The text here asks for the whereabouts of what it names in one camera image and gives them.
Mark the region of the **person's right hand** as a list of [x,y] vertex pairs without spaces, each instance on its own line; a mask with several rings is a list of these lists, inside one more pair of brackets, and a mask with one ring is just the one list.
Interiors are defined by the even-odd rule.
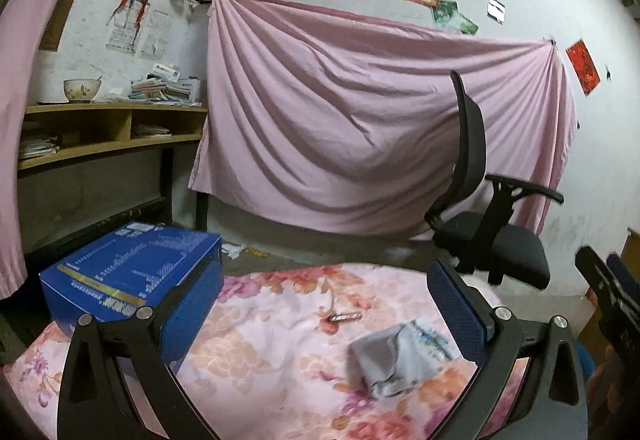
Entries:
[[620,360],[612,345],[587,382],[588,438],[639,438],[639,375]]

